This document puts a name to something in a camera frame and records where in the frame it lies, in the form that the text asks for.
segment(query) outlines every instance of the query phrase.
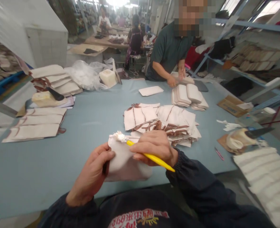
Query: glue brush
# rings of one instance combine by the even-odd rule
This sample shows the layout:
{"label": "glue brush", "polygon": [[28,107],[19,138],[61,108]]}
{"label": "glue brush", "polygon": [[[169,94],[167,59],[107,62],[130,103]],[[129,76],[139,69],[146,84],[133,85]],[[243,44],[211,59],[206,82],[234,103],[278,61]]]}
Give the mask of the glue brush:
{"label": "glue brush", "polygon": [[[113,136],[117,141],[126,143],[129,146],[134,145],[134,143],[132,141],[128,140],[128,138],[124,134],[122,134],[122,132],[120,132],[120,131],[117,131],[116,133],[114,133]],[[146,156],[147,158],[151,159],[156,164],[166,168],[167,170],[175,172],[175,170],[170,165],[168,165],[167,163],[165,163],[164,161],[162,161],[160,158],[156,157],[155,155],[151,155],[151,154],[147,154],[147,153],[144,153],[143,155]]]}

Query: pink pen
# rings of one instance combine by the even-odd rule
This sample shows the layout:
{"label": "pink pen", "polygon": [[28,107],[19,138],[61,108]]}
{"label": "pink pen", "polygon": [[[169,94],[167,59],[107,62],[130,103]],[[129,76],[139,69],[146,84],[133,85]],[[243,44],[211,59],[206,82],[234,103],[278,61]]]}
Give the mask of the pink pen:
{"label": "pink pen", "polygon": [[218,156],[221,158],[221,160],[225,160],[224,158],[223,158],[223,156],[221,155],[221,153],[217,150],[217,148],[216,147],[214,147],[215,148],[215,151],[216,151],[216,153],[218,154]]}

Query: woman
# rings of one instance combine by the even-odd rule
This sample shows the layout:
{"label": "woman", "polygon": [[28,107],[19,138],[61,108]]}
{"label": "woman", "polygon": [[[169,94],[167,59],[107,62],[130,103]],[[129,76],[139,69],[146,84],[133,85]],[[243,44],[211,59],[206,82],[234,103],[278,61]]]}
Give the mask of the woman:
{"label": "woman", "polygon": [[108,30],[111,29],[111,23],[109,18],[106,17],[106,8],[105,6],[101,6],[101,16],[99,17],[99,27],[101,28],[101,33],[103,35],[108,35]]}
{"label": "woman", "polygon": [[141,47],[144,46],[143,34],[139,29],[139,16],[135,14],[132,19],[133,28],[130,30],[127,36],[127,43],[129,47],[126,52],[126,59],[124,68],[129,69],[130,55],[138,55],[141,51]]}
{"label": "woman", "polygon": [[125,26],[125,18],[123,17],[123,13],[121,13],[120,19],[118,19],[118,25],[120,27],[124,27]]}

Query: plastic bag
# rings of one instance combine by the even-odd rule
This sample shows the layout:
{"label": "plastic bag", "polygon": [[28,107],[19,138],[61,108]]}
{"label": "plastic bag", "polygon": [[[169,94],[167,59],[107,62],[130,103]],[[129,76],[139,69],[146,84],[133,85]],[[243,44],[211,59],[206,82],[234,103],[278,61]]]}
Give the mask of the plastic bag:
{"label": "plastic bag", "polygon": [[81,88],[86,90],[108,89],[107,86],[100,83],[99,73],[108,69],[105,64],[92,62],[88,65],[82,60],[77,60],[72,67],[64,68],[72,80]]}

